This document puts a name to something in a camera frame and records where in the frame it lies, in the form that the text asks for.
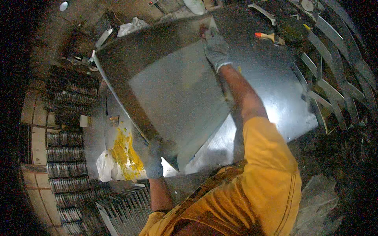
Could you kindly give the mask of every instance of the work glove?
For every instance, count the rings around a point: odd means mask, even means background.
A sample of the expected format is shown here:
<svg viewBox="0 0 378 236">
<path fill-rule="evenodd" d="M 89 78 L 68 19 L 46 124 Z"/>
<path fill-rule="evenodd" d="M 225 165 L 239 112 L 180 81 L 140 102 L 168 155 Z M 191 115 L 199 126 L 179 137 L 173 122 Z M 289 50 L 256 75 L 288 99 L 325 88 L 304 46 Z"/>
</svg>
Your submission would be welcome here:
<svg viewBox="0 0 378 236">
<path fill-rule="evenodd" d="M 224 65 L 231 64 L 228 54 L 228 44 L 219 34 L 216 28 L 210 27 L 204 33 L 206 43 L 204 44 L 205 55 L 213 64 L 216 73 Z"/>
<path fill-rule="evenodd" d="M 133 126 L 133 148 L 143 162 L 148 179 L 158 179 L 163 177 L 162 142 L 160 136 L 156 136 L 151 140 L 150 145 L 141 136 L 140 132 Z"/>
</svg>

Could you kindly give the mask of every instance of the white plastic bag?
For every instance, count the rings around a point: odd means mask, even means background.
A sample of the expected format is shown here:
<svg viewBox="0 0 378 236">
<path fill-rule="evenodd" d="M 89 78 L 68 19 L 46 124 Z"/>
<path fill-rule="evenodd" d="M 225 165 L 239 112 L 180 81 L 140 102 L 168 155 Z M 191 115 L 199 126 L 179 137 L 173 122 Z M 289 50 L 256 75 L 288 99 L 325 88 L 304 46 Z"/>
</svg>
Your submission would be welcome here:
<svg viewBox="0 0 378 236">
<path fill-rule="evenodd" d="M 201 0 L 184 0 L 184 3 L 196 15 L 206 13 L 205 5 Z"/>
<path fill-rule="evenodd" d="M 111 181 L 114 164 L 111 153 L 108 150 L 103 151 L 96 161 L 98 179 L 102 182 Z"/>
<path fill-rule="evenodd" d="M 140 20 L 140 19 L 134 17 L 133 22 L 127 23 L 127 24 L 122 24 L 119 27 L 117 37 L 125 36 L 126 34 L 129 34 L 131 32 L 134 32 L 138 29 L 141 29 L 141 28 L 147 27 L 147 26 L 149 26 L 149 25 L 144 20 Z"/>
</svg>

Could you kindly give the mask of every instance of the person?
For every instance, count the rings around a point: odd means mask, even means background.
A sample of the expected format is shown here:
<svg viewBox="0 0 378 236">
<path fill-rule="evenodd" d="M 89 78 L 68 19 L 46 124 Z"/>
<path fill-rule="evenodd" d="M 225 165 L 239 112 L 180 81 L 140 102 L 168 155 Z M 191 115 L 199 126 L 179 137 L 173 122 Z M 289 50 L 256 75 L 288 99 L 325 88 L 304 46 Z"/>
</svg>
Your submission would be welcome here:
<svg viewBox="0 0 378 236">
<path fill-rule="evenodd" d="M 243 119 L 244 160 L 222 168 L 176 207 L 163 178 L 161 141 L 152 140 L 144 161 L 151 208 L 140 235 L 289 235 L 301 200 L 297 162 L 262 101 L 229 60 L 229 47 L 215 28 L 204 51 L 229 85 Z"/>
</svg>

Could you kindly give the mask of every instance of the stack of metal sheets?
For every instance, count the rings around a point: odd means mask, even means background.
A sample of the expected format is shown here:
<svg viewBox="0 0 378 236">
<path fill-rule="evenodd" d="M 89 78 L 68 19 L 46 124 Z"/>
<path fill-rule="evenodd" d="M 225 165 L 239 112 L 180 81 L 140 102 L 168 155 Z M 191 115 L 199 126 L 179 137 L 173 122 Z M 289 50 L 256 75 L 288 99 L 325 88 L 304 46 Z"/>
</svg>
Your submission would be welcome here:
<svg viewBox="0 0 378 236">
<path fill-rule="evenodd" d="M 150 197 L 144 184 L 133 184 L 118 194 L 96 201 L 110 234 L 138 235 L 152 213 Z"/>
</svg>

